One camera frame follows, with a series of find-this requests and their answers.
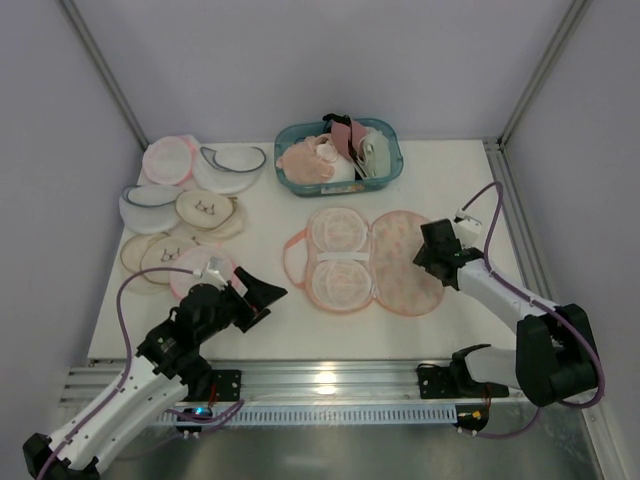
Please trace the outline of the tulip print mesh laundry bag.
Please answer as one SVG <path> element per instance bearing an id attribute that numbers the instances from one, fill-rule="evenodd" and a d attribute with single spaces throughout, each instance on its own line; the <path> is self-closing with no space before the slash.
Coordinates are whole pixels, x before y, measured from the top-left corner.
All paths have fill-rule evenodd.
<path id="1" fill-rule="evenodd" d="M 351 208 L 319 210 L 284 244 L 284 272 L 328 312 L 350 314 L 375 302 L 404 317 L 426 315 L 444 298 L 442 284 L 413 263 L 426 223 L 406 210 L 373 222 Z"/>

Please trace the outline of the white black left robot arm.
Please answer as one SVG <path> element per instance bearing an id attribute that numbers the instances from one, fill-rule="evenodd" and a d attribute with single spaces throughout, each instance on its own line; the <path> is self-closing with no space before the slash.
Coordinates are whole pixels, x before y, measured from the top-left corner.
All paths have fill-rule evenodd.
<path id="1" fill-rule="evenodd" d="M 201 345 L 231 326 L 247 332 L 287 294 L 241 267 L 233 274 L 240 289 L 212 271 L 195 271 L 198 283 L 168 318 L 137 348 L 125 348 L 125 365 L 111 384 L 55 432 L 26 440 L 22 450 L 29 475 L 97 479 L 157 415 L 184 399 L 208 395 L 215 373 L 201 356 Z"/>

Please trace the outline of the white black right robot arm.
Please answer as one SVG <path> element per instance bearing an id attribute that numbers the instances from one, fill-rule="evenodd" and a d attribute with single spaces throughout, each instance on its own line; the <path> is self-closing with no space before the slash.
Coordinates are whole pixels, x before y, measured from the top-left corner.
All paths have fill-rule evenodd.
<path id="1" fill-rule="evenodd" d="M 491 268 L 485 255 L 458 236 L 460 220 L 421 225 L 423 244 L 413 262 L 440 283 L 488 309 L 516 337 L 512 350 L 478 344 L 452 354 L 438 373 L 446 393 L 477 397 L 521 391 L 538 407 L 603 388 L 602 366 L 586 312 L 576 304 L 557 305 L 520 289 Z"/>

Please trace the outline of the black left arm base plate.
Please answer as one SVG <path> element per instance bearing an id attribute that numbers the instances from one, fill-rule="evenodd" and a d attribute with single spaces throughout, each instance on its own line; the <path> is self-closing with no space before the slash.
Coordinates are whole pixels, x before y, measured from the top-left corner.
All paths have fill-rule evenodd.
<path id="1" fill-rule="evenodd" d="M 200 373 L 190 384 L 187 400 L 216 404 L 240 399 L 242 372 L 240 370 L 209 370 Z"/>

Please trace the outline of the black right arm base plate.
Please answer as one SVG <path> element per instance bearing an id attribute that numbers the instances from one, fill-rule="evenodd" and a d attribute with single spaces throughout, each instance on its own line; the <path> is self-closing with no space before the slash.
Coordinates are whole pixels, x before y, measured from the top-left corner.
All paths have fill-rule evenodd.
<path id="1" fill-rule="evenodd" d="M 416 368 L 422 399 L 507 398 L 509 388 L 496 383 L 472 380 L 460 366 L 421 363 Z"/>

